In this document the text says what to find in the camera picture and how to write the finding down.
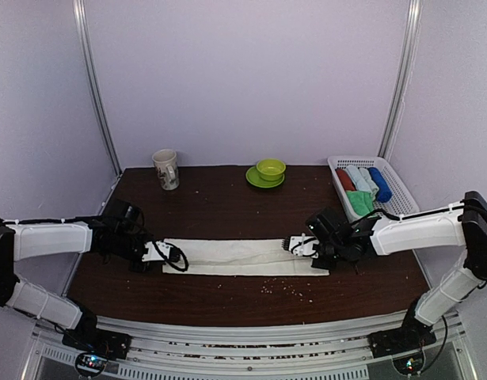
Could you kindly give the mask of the white cream towel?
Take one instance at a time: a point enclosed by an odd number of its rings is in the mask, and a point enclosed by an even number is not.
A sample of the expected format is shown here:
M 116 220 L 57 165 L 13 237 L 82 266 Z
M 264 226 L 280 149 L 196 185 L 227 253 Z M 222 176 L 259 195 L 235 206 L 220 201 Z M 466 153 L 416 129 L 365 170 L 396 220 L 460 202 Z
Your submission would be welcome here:
M 165 239 L 188 259 L 186 275 L 206 276 L 328 276 L 311 267 L 312 260 L 282 248 L 280 239 L 190 240 Z

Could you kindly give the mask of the green microfiber towel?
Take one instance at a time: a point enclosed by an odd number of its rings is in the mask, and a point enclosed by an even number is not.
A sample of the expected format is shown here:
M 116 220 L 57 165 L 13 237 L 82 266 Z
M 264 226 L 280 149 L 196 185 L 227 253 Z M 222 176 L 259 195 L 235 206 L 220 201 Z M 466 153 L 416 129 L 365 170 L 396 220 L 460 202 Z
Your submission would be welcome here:
M 373 196 L 370 192 L 346 191 L 348 201 L 358 216 L 365 216 L 374 210 Z

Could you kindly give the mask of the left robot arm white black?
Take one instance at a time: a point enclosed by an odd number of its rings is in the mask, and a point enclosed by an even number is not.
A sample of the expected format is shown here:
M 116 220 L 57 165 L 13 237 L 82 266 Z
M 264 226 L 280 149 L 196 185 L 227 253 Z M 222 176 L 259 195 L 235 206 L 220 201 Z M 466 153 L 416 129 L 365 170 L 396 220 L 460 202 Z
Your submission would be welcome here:
M 16 262 L 63 253 L 99 253 L 128 260 L 138 268 L 167 261 L 171 248 L 156 240 L 139 219 L 142 212 L 117 201 L 101 215 L 75 218 L 4 220 L 0 218 L 0 307 L 45 319 L 72 334 L 86 351 L 104 343 L 97 318 L 71 300 L 21 278 Z

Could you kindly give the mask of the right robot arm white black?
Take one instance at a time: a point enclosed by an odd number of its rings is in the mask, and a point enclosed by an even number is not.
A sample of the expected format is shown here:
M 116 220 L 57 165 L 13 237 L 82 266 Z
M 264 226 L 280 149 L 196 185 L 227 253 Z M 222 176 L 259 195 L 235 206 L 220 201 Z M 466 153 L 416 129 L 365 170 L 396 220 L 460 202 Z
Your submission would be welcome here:
M 409 350 L 426 336 L 449 309 L 487 283 L 487 202 L 475 191 L 446 207 L 411 215 L 376 209 L 353 221 L 341 222 L 326 208 L 306 223 L 290 252 L 309 257 L 315 268 L 332 270 L 340 261 L 352 264 L 364 257 L 384 257 L 406 250 L 457 246 L 464 250 L 440 284 L 411 306 L 411 320 L 396 332 L 396 343 Z

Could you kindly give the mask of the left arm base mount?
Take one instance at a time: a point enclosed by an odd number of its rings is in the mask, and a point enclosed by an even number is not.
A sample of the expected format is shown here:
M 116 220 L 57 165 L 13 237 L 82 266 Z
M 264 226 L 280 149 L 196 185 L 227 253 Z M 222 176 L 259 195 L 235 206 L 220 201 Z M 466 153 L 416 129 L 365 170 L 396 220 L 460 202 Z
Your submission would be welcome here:
M 96 337 L 88 341 L 88 339 L 75 338 L 72 334 L 65 333 L 62 344 L 79 351 L 97 353 L 99 356 L 110 360 L 126 359 L 131 345 L 131 337 L 121 332 L 99 330 Z

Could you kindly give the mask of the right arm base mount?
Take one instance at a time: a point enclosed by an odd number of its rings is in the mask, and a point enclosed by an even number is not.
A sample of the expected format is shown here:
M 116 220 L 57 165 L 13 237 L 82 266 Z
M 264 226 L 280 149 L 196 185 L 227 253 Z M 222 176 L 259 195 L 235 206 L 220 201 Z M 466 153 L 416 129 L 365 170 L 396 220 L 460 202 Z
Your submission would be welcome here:
M 419 350 L 436 342 L 436 335 L 433 332 L 400 328 L 373 332 L 367 338 L 374 358 Z

